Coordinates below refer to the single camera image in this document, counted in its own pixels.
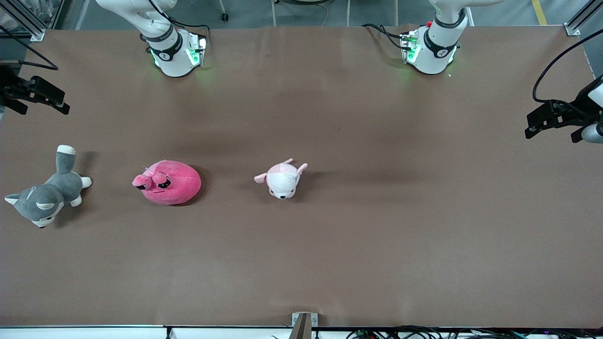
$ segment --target yellow floor line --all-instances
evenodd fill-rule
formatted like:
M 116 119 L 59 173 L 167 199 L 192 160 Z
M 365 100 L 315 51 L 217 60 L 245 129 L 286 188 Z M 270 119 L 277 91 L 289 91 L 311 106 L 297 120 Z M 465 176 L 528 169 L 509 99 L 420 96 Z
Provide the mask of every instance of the yellow floor line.
M 534 11 L 536 12 L 536 17 L 538 18 L 538 23 L 540 25 L 547 25 L 545 13 L 542 11 L 542 6 L 540 5 L 540 1 L 532 0 L 532 6 L 534 6 Z

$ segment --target plush paw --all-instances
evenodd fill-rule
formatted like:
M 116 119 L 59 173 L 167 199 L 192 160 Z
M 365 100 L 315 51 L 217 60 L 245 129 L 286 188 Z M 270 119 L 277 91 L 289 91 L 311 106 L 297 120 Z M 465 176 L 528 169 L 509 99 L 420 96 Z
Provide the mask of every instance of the plush paw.
M 82 188 L 88 188 L 88 187 L 92 186 L 92 179 L 90 179 L 89 177 L 82 177 L 81 184 L 82 184 Z
M 76 207 L 79 206 L 81 204 L 81 195 L 78 195 L 77 198 L 75 198 L 72 202 L 69 203 L 71 205 L 71 207 Z

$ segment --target gray floor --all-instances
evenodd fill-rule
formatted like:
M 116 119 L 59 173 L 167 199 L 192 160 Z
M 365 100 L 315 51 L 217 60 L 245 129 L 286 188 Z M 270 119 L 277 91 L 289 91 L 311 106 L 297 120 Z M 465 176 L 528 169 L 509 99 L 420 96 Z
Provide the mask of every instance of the gray floor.
M 223 0 L 230 16 L 228 22 L 220 20 L 218 0 L 180 0 L 168 14 L 187 24 L 207 24 L 212 28 L 259 28 L 272 25 L 271 0 Z M 549 25 L 568 21 L 587 0 L 540 0 Z M 329 17 L 325 26 L 346 25 L 346 0 L 333 0 L 325 6 Z M 279 3 L 277 21 L 281 26 L 320 25 L 325 18 L 323 8 Z M 96 0 L 73 0 L 68 8 L 63 29 L 81 30 L 131 30 L 123 18 L 102 9 Z M 394 0 L 352 0 L 350 25 L 365 23 L 393 26 L 395 23 Z M 477 26 L 524 26 L 538 25 L 531 0 L 506 0 L 489 7 L 473 7 L 473 20 Z M 431 20 L 434 9 L 428 0 L 400 0 L 398 18 L 400 24 L 423 24 Z M 603 28 L 603 10 L 582 27 L 582 38 Z M 585 43 L 585 49 L 593 72 L 603 74 L 603 36 Z M 23 47 L 7 39 L 0 40 L 0 59 L 22 57 Z

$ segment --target green led light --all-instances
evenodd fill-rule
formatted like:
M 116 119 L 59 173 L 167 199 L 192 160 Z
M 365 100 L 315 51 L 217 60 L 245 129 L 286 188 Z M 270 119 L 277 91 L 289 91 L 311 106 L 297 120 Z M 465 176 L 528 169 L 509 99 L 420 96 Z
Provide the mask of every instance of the green led light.
M 193 64 L 194 66 L 199 65 L 199 53 L 195 52 L 194 49 L 191 51 L 188 48 L 186 49 L 186 52 L 189 59 L 191 60 L 191 64 Z
M 421 51 L 420 45 L 416 44 L 413 49 L 408 51 L 408 62 L 413 63 L 417 61 L 417 55 Z
M 155 56 L 155 53 L 153 53 L 153 50 L 151 50 L 151 55 L 153 56 L 153 60 L 155 60 L 155 66 L 159 67 L 159 62 L 157 61 L 157 57 Z

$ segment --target plush ear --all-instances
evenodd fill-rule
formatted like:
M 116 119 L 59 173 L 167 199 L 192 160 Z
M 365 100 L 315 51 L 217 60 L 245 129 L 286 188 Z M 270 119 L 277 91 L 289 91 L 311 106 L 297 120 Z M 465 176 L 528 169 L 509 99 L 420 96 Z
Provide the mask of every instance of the plush ear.
M 268 175 L 267 173 L 262 173 L 259 176 L 256 176 L 255 178 L 253 178 L 253 180 L 255 180 L 256 183 L 265 183 L 267 175 Z
M 308 168 L 308 165 L 304 163 L 302 166 L 300 166 L 300 168 L 297 169 L 297 174 L 301 175 L 306 168 Z
M 39 209 L 43 209 L 44 211 L 51 209 L 54 207 L 53 203 L 48 203 L 48 204 L 40 204 L 40 203 L 36 203 L 36 206 L 38 206 Z
M 166 172 L 158 171 L 153 174 L 153 182 L 155 183 L 164 183 L 167 181 L 167 178 L 168 175 Z
M 18 199 L 19 199 L 18 193 L 7 195 L 6 197 L 4 197 L 4 200 L 6 200 L 6 202 L 11 205 L 14 205 Z
M 151 178 L 147 177 L 144 174 L 141 174 L 139 176 L 136 176 L 134 178 L 134 181 L 132 181 L 132 186 L 139 188 L 140 186 L 144 186 L 144 189 L 148 189 L 149 187 L 151 187 Z

